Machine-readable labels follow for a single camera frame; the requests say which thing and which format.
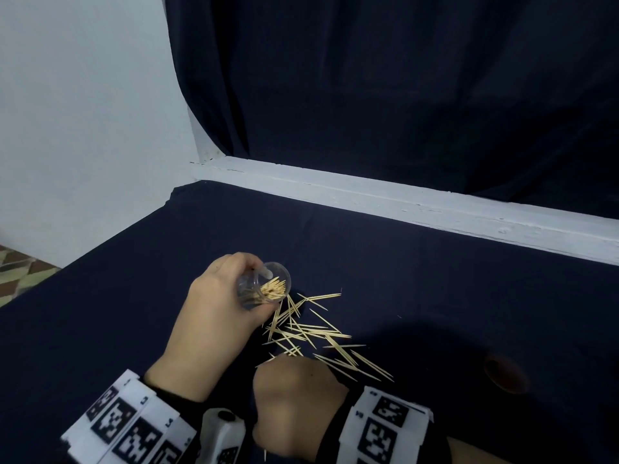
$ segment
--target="navy curtain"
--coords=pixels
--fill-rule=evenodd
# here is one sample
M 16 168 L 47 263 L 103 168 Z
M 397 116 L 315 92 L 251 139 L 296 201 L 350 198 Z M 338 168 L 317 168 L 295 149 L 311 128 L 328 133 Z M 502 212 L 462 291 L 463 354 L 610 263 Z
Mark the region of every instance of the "navy curtain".
M 619 218 L 619 0 L 166 0 L 228 155 Z

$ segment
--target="clear plastic cup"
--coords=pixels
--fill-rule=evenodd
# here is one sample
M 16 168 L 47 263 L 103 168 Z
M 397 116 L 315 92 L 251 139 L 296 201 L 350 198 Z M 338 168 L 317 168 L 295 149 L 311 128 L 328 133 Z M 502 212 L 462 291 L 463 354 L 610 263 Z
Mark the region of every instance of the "clear plastic cup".
M 277 299 L 270 299 L 263 295 L 260 288 L 275 277 L 279 277 L 280 281 L 285 282 L 284 294 Z M 266 262 L 262 267 L 256 270 L 250 270 L 242 274 L 236 284 L 236 294 L 239 302 L 245 307 L 252 307 L 265 303 L 279 303 L 283 298 L 290 293 L 292 282 L 290 273 L 282 264 L 277 262 Z

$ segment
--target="dark blue fabric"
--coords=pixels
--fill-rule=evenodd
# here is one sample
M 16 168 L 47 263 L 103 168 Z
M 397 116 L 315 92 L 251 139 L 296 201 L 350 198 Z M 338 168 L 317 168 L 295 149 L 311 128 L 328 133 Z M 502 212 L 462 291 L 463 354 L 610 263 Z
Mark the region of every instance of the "dark blue fabric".
M 284 264 L 293 292 L 341 290 L 325 314 L 394 374 L 377 386 L 431 407 L 449 435 L 514 463 L 619 451 L 619 267 L 198 182 L 0 309 L 3 461 L 41 462 L 126 368 L 143 373 L 191 281 L 237 250 Z M 212 398 L 250 420 L 259 334 Z M 494 386 L 487 351 L 520 365 L 531 394 Z
M 222 151 L 619 218 L 619 0 L 166 0 Z

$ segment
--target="tiled floor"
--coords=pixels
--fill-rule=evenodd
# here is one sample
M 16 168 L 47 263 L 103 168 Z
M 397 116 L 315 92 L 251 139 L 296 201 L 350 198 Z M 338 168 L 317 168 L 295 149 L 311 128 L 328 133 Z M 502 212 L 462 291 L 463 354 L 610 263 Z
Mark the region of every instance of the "tiled floor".
M 0 307 L 58 270 L 47 262 L 0 246 Z

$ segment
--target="hand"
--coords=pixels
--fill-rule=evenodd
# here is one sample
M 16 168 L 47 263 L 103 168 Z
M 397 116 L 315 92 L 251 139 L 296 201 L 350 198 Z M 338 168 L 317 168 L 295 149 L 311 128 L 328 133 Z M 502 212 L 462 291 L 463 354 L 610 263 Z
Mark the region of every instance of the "hand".
M 236 282 L 262 261 L 244 252 L 218 258 L 191 283 L 165 352 L 147 371 L 145 380 L 187 399 L 204 401 L 277 304 L 251 311 L 238 302 Z
M 283 457 L 315 462 L 324 433 L 348 388 L 325 364 L 282 354 L 258 367 L 256 444 Z

